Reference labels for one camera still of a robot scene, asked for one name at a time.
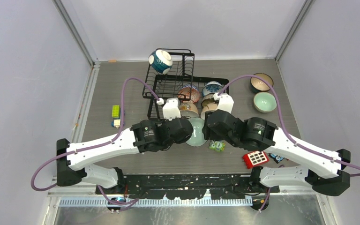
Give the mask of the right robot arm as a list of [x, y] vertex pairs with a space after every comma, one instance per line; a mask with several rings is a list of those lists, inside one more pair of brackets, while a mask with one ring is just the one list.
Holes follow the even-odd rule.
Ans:
[[263, 118], [241, 120], [216, 110], [206, 114], [202, 132], [208, 140], [224, 140], [236, 148], [273, 153], [297, 163], [294, 167], [253, 168], [249, 187], [254, 192], [275, 186], [304, 186], [323, 195], [339, 196], [350, 187], [351, 176], [343, 165], [350, 162], [350, 151], [314, 146], [286, 135], [282, 128]]

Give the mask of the dark teal bowl white foot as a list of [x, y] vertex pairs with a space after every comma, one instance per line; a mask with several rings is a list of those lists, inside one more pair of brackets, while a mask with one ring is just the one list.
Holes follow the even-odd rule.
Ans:
[[162, 49], [153, 51], [148, 57], [149, 64], [158, 73], [166, 75], [173, 66], [171, 55]]

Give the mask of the teal bowl tan interior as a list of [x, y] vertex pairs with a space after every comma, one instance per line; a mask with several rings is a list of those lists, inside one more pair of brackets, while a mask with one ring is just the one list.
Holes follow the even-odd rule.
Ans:
[[267, 92], [270, 90], [269, 86], [274, 87], [274, 81], [268, 74], [256, 73], [254, 76], [249, 81], [249, 86], [253, 93]]

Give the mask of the pale mint bowl front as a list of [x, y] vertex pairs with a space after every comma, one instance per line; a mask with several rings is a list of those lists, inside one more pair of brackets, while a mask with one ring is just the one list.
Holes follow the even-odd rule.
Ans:
[[190, 118], [188, 121], [193, 127], [191, 137], [186, 141], [186, 144], [192, 147], [200, 147], [206, 143], [207, 140], [204, 138], [203, 126], [204, 120], [201, 118]]

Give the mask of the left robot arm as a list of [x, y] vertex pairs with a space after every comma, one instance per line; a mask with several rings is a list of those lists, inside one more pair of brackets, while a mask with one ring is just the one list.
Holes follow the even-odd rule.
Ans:
[[57, 155], [66, 156], [56, 160], [57, 185], [67, 187], [87, 182], [120, 194], [125, 188], [122, 170], [100, 167], [96, 165], [97, 162], [122, 155], [168, 150], [174, 143], [189, 140], [193, 130], [190, 121], [185, 118], [161, 123], [142, 120], [119, 135], [81, 143], [59, 139], [56, 142]]

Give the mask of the mint green bowl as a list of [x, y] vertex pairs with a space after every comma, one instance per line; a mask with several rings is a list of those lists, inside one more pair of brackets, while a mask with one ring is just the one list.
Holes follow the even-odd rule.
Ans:
[[275, 97], [268, 92], [259, 92], [255, 94], [253, 104], [255, 109], [262, 113], [269, 113], [277, 108]]

